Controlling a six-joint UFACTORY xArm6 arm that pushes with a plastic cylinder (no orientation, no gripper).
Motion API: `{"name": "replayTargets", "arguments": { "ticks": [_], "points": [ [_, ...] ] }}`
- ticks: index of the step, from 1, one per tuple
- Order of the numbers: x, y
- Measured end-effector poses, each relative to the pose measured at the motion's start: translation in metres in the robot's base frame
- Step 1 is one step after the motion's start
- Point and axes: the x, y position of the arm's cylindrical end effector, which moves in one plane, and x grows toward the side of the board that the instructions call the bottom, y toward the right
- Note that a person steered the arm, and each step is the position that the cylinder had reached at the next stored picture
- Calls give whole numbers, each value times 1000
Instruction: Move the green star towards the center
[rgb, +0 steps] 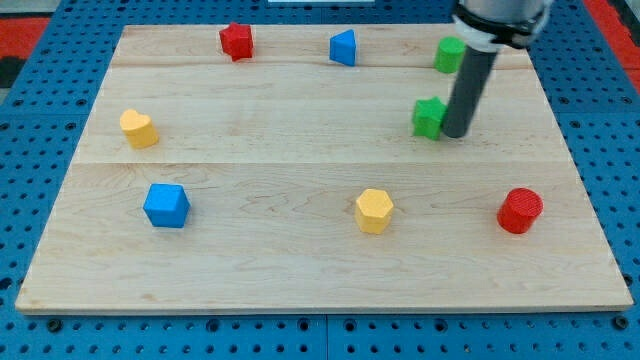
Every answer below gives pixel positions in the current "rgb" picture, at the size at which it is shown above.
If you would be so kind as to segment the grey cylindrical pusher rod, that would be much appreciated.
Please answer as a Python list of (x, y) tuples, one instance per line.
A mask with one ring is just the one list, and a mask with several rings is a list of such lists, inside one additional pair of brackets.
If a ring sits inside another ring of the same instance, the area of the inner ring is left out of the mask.
[(496, 52), (466, 47), (442, 120), (441, 130), (447, 137), (462, 138), (468, 133), (496, 58)]

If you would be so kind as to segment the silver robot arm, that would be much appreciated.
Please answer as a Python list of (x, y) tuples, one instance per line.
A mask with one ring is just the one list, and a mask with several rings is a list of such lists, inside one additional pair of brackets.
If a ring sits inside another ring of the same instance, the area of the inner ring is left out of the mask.
[(458, 0), (452, 9), (464, 56), (451, 91), (441, 130), (449, 138), (469, 131), (498, 53), (505, 46), (528, 48), (546, 26), (550, 0)]

